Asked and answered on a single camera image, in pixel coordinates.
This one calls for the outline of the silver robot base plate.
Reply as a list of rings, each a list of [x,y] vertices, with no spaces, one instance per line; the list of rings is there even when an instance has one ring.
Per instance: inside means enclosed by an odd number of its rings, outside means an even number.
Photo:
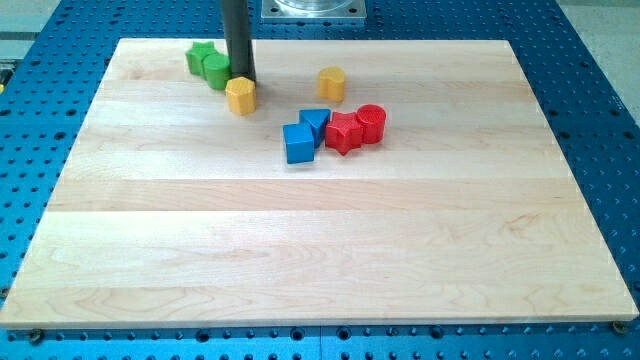
[[[263,0],[261,18],[270,21],[364,20],[365,0]]]

